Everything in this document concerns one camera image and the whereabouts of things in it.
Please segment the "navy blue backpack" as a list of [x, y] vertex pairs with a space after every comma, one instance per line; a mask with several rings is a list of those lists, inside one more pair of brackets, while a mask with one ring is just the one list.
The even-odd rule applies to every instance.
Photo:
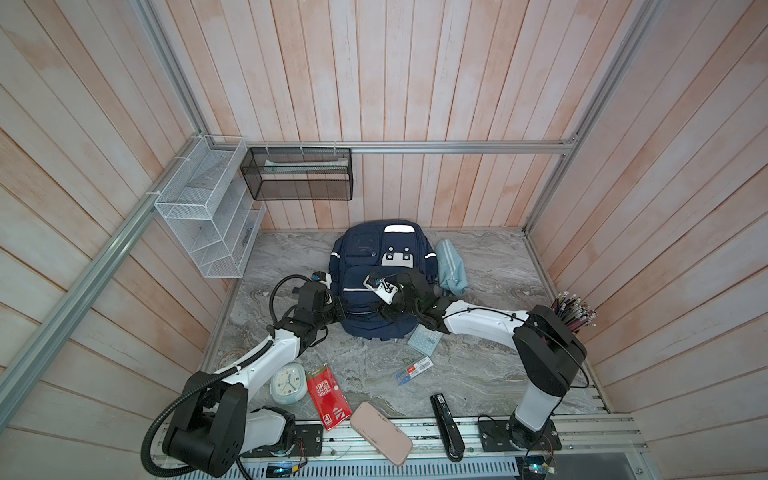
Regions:
[[341, 325], [348, 334], [386, 341], [403, 338], [416, 328], [417, 319], [412, 315], [392, 320], [383, 317], [378, 312], [383, 301], [364, 285], [369, 275], [392, 283], [397, 273], [408, 268], [424, 274], [430, 285], [438, 283], [437, 255], [414, 222], [365, 222], [336, 240], [329, 258], [331, 291], [345, 304], [346, 318]]

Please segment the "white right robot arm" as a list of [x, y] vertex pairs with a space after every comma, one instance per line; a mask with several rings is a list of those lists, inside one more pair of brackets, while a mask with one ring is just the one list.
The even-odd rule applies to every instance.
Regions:
[[371, 274], [363, 285], [381, 300], [379, 312], [388, 320], [410, 315], [429, 330], [479, 337], [515, 350], [528, 377], [523, 399], [511, 415], [515, 433], [544, 430], [587, 357], [559, 312], [545, 305], [520, 312], [439, 296], [414, 269], [386, 277]]

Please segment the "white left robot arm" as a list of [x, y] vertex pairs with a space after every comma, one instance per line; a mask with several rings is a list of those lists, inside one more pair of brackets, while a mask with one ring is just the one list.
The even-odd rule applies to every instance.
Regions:
[[304, 282], [298, 302], [273, 318], [266, 339], [228, 367], [193, 374], [150, 424], [140, 449], [148, 473], [169, 478], [199, 470], [219, 477], [242, 453], [282, 440], [288, 416], [274, 409], [251, 412], [249, 402], [280, 368], [319, 344], [320, 332], [345, 319], [330, 274], [292, 274], [278, 284], [295, 279]]

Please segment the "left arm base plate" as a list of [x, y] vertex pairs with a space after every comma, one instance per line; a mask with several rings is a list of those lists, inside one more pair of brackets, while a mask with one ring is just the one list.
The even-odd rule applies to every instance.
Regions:
[[300, 424], [276, 445], [263, 447], [269, 457], [319, 457], [325, 429], [319, 424]]

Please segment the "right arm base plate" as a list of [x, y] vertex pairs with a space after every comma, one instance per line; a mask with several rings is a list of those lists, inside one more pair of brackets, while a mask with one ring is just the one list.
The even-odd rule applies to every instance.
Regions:
[[532, 431], [514, 418], [496, 420], [488, 415], [477, 418], [477, 427], [484, 452], [559, 451], [562, 443], [552, 419], [541, 430]]

